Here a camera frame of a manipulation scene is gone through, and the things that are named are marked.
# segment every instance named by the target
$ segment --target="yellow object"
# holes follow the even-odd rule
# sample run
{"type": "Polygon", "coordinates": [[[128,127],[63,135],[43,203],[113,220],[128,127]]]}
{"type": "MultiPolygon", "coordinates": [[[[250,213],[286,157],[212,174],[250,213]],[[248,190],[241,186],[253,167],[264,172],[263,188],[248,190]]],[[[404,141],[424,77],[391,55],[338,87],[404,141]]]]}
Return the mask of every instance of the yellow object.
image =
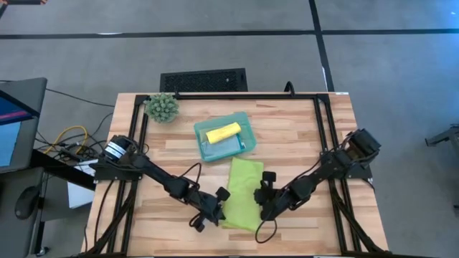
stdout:
{"type": "MultiPolygon", "coordinates": [[[[84,126],[82,125],[75,125],[75,126],[71,126],[69,128],[65,128],[62,133],[59,134],[59,136],[57,136],[56,140],[54,141],[54,143],[47,149],[44,151],[44,154],[48,154],[55,146],[56,144],[59,142],[60,138],[68,131],[72,130],[72,129],[76,129],[76,128],[81,128],[84,132],[85,132],[85,138],[83,139],[83,142],[81,143],[81,145],[84,145],[86,143],[86,140],[87,140],[87,130],[84,126]]],[[[81,151],[81,147],[79,147],[77,149],[77,152],[76,154],[78,154],[78,152],[81,151]]]]}
{"type": "Polygon", "coordinates": [[[230,136],[233,136],[240,131],[241,131],[241,127],[239,126],[239,124],[234,122],[222,128],[211,130],[207,132],[206,135],[207,135],[207,140],[209,140],[209,143],[213,144],[213,143],[218,143],[221,140],[224,140],[230,136]]]}

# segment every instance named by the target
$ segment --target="mouse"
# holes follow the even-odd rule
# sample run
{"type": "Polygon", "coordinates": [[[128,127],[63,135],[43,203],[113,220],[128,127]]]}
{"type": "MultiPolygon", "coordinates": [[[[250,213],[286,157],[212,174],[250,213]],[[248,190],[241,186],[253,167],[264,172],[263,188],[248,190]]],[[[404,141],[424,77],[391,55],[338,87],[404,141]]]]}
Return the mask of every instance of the mouse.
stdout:
{"type": "Polygon", "coordinates": [[[19,195],[14,207],[14,214],[18,219],[27,219],[32,215],[37,205],[40,190],[37,186],[29,186],[19,195]]]}

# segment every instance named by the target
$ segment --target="white paper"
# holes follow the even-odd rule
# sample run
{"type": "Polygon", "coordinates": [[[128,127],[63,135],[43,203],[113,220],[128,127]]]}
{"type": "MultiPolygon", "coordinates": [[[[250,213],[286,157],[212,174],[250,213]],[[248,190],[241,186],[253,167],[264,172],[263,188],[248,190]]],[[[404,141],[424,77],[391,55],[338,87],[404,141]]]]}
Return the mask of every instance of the white paper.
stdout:
{"type": "MultiPolygon", "coordinates": [[[[97,163],[98,160],[84,161],[78,163],[74,168],[85,172],[88,175],[94,176],[95,170],[89,167],[91,163],[97,163]]],[[[94,199],[94,191],[86,189],[81,186],[77,186],[73,183],[67,182],[68,193],[69,193],[69,207],[75,209],[85,204],[91,203],[94,199]]]]}

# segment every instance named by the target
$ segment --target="black floor stripe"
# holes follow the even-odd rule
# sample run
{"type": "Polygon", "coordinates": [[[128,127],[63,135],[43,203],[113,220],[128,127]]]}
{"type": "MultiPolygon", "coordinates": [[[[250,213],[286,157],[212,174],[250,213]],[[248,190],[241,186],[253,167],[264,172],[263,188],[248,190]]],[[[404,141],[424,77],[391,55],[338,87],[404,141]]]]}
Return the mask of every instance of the black floor stripe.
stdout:
{"type": "Polygon", "coordinates": [[[411,35],[411,34],[459,34],[459,29],[326,29],[323,35],[411,35]]]}
{"type": "Polygon", "coordinates": [[[298,36],[313,35],[313,30],[247,30],[220,32],[128,32],[84,34],[3,34],[0,39],[119,39],[162,37],[225,37],[225,36],[298,36]]]}
{"type": "Polygon", "coordinates": [[[8,5],[6,5],[6,4],[2,4],[1,5],[1,7],[0,7],[0,19],[3,16],[3,13],[5,12],[7,6],[8,5]]]}
{"type": "Polygon", "coordinates": [[[333,85],[333,79],[331,78],[330,64],[328,63],[327,51],[325,49],[325,43],[323,42],[321,23],[318,18],[317,6],[314,0],[309,0],[309,6],[311,8],[311,14],[313,17],[314,31],[316,32],[318,53],[321,58],[321,64],[323,68],[323,76],[325,77],[325,83],[327,91],[334,92],[335,86],[333,85]]]}
{"type": "MultiPolygon", "coordinates": [[[[1,15],[6,6],[0,9],[1,15]]],[[[163,37],[227,37],[227,36],[300,36],[318,35],[323,41],[323,35],[413,35],[413,34],[459,34],[459,29],[369,29],[369,30],[247,30],[247,31],[219,31],[219,32],[126,32],[126,33],[76,33],[76,34],[0,34],[0,39],[135,39],[135,38],[163,38],[163,37]]],[[[328,78],[328,87],[333,89],[331,78],[328,78]]]]}

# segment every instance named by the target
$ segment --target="small potted plant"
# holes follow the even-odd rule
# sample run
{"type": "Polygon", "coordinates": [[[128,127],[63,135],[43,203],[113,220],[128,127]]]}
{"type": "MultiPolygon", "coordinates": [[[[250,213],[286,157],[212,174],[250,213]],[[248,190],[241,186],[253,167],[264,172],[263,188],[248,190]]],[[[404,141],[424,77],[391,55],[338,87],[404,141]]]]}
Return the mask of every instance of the small potted plant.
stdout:
{"type": "Polygon", "coordinates": [[[157,123],[170,123],[179,114],[179,104],[172,95],[160,93],[145,100],[145,114],[157,123]]]}

